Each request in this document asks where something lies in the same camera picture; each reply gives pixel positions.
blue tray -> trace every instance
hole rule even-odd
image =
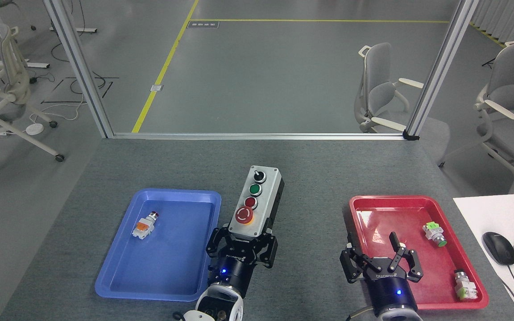
[[[103,297],[194,301],[207,288],[205,248],[220,215],[214,191],[143,189],[122,219],[94,289]],[[145,239],[132,236],[139,219],[157,211]]]

green button component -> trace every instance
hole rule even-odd
[[[253,196],[257,196],[261,194],[261,185],[253,184],[249,187],[249,193]]]

selector switch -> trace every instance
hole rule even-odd
[[[235,219],[241,224],[249,224],[253,221],[253,209],[249,206],[241,206],[235,211]]]
[[[257,199],[255,197],[250,196],[245,199],[244,204],[245,206],[251,207],[251,209],[254,210],[255,208],[257,208]]]
[[[253,180],[255,180],[255,183],[263,184],[263,183],[265,183],[266,179],[267,179],[267,175],[265,175],[265,172],[255,171],[255,175],[253,175]]]
[[[259,196],[261,195],[261,191],[263,191],[263,189],[261,188],[261,185],[259,184],[253,184],[249,187],[249,193],[251,194],[251,196]]]

gray table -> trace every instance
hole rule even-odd
[[[514,320],[510,297],[420,143],[363,140],[103,140],[0,319],[158,321],[193,309],[194,302],[102,298],[94,282],[134,193],[145,187],[217,191],[222,225],[251,165],[279,168],[285,189],[274,226],[275,266],[255,268],[244,320],[338,321],[366,306],[361,283],[348,284],[339,262],[348,200],[394,194],[438,201],[490,296],[485,309],[420,315]]]

green button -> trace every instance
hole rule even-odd
[[[253,184],[253,185],[251,185],[251,187],[249,187],[249,193],[251,193],[251,194],[259,193],[259,189],[261,189],[259,184]]]

